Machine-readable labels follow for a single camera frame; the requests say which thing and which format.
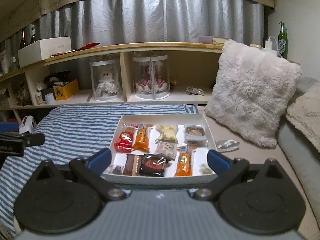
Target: white charger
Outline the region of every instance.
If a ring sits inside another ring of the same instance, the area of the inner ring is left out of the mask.
[[[276,57],[278,57],[278,51],[277,50],[273,50],[272,49],[272,41],[271,41],[271,38],[274,38],[274,40],[277,42],[276,38],[274,36],[270,36],[269,39],[266,41],[266,44],[265,44],[265,47],[262,48],[261,50],[264,51],[264,52],[270,52],[272,53],[273,55],[275,55]]]

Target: yellow box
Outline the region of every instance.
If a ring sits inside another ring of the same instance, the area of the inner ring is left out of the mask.
[[[66,100],[79,91],[78,80],[66,84],[64,87],[54,88],[56,100]]]

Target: striped blanket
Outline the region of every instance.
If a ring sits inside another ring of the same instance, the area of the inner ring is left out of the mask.
[[[14,235],[13,204],[42,160],[65,164],[87,158],[110,145],[117,123],[125,114],[198,113],[193,105],[59,106],[36,127],[45,135],[41,146],[26,148],[24,157],[8,157],[0,170],[0,218]]]

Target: wooden shelf top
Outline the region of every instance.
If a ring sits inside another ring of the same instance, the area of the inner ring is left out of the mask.
[[[38,61],[36,63],[24,66],[18,70],[9,72],[0,77],[0,82],[12,78],[16,75],[24,73],[28,68],[34,66],[48,66],[68,60],[104,55],[110,53],[130,52],[130,51],[147,51],[147,50],[179,50],[179,51],[201,51],[222,53],[220,46],[205,43],[192,43],[192,42],[143,42],[143,43],[127,43],[117,44],[103,47],[94,47],[75,52],[70,52],[56,57]]]
[[[89,102],[87,102],[88,97],[92,94],[92,89],[79,90],[78,93],[71,96],[67,100],[57,100],[52,105],[47,105],[45,102],[36,105],[36,106],[15,106],[12,104],[12,107],[8,108],[0,108],[0,111],[4,110],[19,110],[19,109],[36,109],[36,108],[55,108],[61,105],[109,105],[109,104],[121,104],[121,103],[129,103],[129,104],[206,104],[212,96],[211,89],[204,89],[204,96],[197,95],[187,95],[185,87],[176,87],[171,94],[164,99],[160,100],[143,100],[141,98],[137,98],[134,94],[132,94],[128,100],[128,102],[124,102],[123,98],[119,98],[114,101],[95,101],[92,97]]]

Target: small jar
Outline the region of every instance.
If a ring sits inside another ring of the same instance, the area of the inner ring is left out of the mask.
[[[134,57],[135,96],[145,100],[170,95],[168,56]]]
[[[35,98],[38,105],[41,105],[43,103],[41,92],[35,93]]]

